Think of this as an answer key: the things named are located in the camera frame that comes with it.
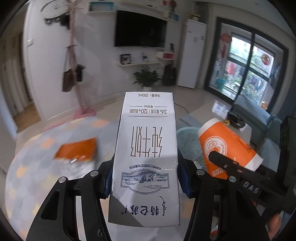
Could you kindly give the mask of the person right hand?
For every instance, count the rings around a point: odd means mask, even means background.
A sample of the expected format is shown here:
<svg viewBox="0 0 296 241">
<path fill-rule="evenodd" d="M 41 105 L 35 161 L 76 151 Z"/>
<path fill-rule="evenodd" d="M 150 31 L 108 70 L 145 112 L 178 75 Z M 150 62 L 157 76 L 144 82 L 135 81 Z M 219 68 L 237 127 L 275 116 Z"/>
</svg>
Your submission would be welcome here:
<svg viewBox="0 0 296 241">
<path fill-rule="evenodd" d="M 282 225 L 282 218 L 277 213 L 271 218 L 271 220 L 269 221 L 269 224 L 268 224 L 268 227 L 269 227 L 268 236 L 269 236 L 270 240 L 273 240 L 273 238 L 280 231 L 281 225 Z"/>
</svg>

